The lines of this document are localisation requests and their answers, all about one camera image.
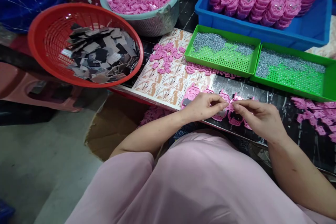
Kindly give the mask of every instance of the hand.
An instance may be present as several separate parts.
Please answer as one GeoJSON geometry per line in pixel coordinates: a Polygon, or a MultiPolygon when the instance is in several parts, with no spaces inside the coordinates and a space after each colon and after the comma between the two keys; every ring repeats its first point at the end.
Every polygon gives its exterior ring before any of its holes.
{"type": "Polygon", "coordinates": [[[218,94],[199,93],[195,99],[180,111],[186,124],[208,119],[229,104],[218,94]]]}
{"type": "Polygon", "coordinates": [[[233,102],[233,108],[265,140],[274,143],[288,137],[279,111],[274,105],[254,100],[238,100],[233,102]]]}

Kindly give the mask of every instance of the red plastic basket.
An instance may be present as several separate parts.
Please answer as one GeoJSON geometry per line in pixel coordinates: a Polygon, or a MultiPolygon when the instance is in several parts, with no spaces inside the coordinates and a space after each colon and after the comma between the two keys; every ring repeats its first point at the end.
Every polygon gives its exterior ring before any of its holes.
{"type": "Polygon", "coordinates": [[[34,58],[50,74],[64,82],[88,88],[106,88],[129,80],[139,71],[144,58],[144,49],[138,34],[124,19],[102,7],[85,3],[64,3],[41,12],[29,28],[28,43],[34,58]],[[61,54],[69,45],[67,40],[73,23],[91,29],[119,27],[127,31],[140,50],[139,62],[134,70],[123,79],[105,84],[74,76],[73,71],[67,68],[73,60],[61,54]]]}

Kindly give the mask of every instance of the concrete floor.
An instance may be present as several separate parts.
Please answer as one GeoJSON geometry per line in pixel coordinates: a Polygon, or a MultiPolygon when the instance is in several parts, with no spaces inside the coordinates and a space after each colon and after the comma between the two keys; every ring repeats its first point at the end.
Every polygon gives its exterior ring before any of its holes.
{"type": "Polygon", "coordinates": [[[103,102],[47,123],[0,127],[0,198],[16,209],[10,223],[66,221],[101,165],[84,139],[103,102]]]}

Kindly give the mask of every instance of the black table surface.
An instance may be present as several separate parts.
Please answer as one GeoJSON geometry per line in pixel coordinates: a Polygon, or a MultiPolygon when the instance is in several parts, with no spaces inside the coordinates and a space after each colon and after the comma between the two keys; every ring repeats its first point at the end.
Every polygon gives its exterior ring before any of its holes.
{"type": "MultiPolygon", "coordinates": [[[[175,27],[193,33],[198,24],[198,15],[194,12],[198,0],[178,1],[180,13],[175,27]]],[[[147,63],[150,54],[153,52],[154,45],[159,42],[160,38],[141,38],[145,51],[143,66],[147,63]]],[[[130,88],[133,87],[142,69],[123,85],[130,88]]],[[[297,114],[303,111],[294,106],[291,101],[292,94],[252,82],[246,78],[241,77],[232,80],[217,75],[212,90],[215,93],[219,93],[221,89],[224,89],[227,94],[232,94],[232,97],[234,93],[237,93],[244,99],[254,96],[255,100],[275,105],[280,112],[288,135],[301,147],[313,164],[322,170],[336,175],[336,144],[331,142],[328,136],[319,136],[314,127],[309,124],[309,121],[305,120],[301,124],[296,121],[297,114]]],[[[257,136],[253,131],[246,129],[243,125],[237,127],[229,124],[227,117],[221,122],[215,121],[212,118],[206,120],[206,122],[216,128],[267,146],[267,142],[264,139],[257,136]]],[[[327,127],[324,127],[324,129],[328,134],[331,133],[327,127]]]]}

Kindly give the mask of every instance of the tray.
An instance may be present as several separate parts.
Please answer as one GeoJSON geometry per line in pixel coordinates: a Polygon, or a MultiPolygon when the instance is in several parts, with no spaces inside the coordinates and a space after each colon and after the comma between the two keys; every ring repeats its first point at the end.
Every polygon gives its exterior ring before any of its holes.
{"type": "Polygon", "coordinates": [[[326,67],[325,73],[289,71],[279,65],[278,67],[270,66],[270,73],[266,78],[254,75],[251,76],[250,80],[318,102],[336,101],[336,89],[334,84],[334,80],[336,79],[335,60],[270,43],[263,43],[260,51],[262,51],[263,48],[278,53],[294,55],[303,60],[324,65],[326,67]]]}
{"type": "Polygon", "coordinates": [[[197,25],[184,55],[187,61],[242,77],[249,77],[255,73],[259,50],[260,40],[257,38],[251,38],[228,31],[197,25]],[[231,42],[254,45],[255,49],[249,57],[243,56],[239,52],[232,52],[231,50],[222,50],[217,53],[213,53],[208,47],[203,48],[199,52],[194,52],[193,43],[197,33],[220,34],[222,37],[230,40],[231,42]]]}
{"type": "Polygon", "coordinates": [[[255,37],[268,42],[305,51],[322,47],[329,42],[330,19],[333,0],[316,0],[303,17],[294,18],[284,30],[253,24],[211,11],[209,0],[198,0],[195,12],[200,25],[255,37]]]}

